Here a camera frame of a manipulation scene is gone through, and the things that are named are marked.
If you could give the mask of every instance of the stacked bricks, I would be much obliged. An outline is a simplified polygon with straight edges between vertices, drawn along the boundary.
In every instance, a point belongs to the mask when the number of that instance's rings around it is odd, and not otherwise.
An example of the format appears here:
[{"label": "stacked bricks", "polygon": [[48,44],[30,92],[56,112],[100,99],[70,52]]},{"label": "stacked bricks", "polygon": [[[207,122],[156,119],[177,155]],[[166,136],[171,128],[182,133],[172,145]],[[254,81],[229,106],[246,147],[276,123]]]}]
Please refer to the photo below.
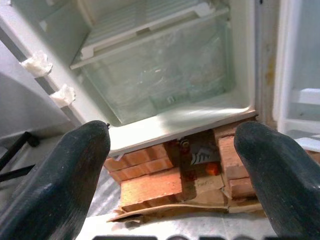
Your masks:
[{"label": "stacked bricks", "polygon": [[219,148],[221,167],[225,176],[225,184],[232,198],[255,196],[249,174],[234,147],[234,136],[237,126],[246,119],[213,129],[215,142]]},{"label": "stacked bricks", "polygon": [[158,144],[126,153],[119,161],[109,157],[105,160],[104,167],[115,181],[121,183],[174,166],[167,154],[165,145]]},{"label": "stacked bricks", "polygon": [[178,167],[121,182],[120,206],[126,212],[183,201]]}]

